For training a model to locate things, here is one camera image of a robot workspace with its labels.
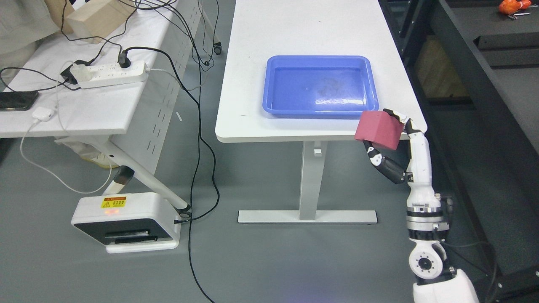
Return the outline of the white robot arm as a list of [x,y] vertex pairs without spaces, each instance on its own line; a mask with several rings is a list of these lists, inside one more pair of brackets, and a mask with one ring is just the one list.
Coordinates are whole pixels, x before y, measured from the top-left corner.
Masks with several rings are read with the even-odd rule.
[[463,270],[453,267],[442,243],[450,225],[441,207],[412,205],[407,209],[409,239],[415,247],[408,264],[416,277],[416,303],[478,303],[476,290]]

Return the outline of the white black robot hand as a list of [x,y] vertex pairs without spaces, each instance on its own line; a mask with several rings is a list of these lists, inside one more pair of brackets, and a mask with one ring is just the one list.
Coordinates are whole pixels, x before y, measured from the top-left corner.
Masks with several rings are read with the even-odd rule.
[[395,161],[385,157],[377,150],[372,140],[364,140],[370,163],[391,182],[395,184],[407,182],[411,189],[407,199],[407,207],[411,212],[435,213],[441,211],[441,203],[435,197],[435,191],[432,187],[430,147],[425,133],[406,115],[391,109],[383,109],[383,112],[390,117],[392,122],[399,122],[398,129],[409,137],[410,161],[407,169],[403,169]]

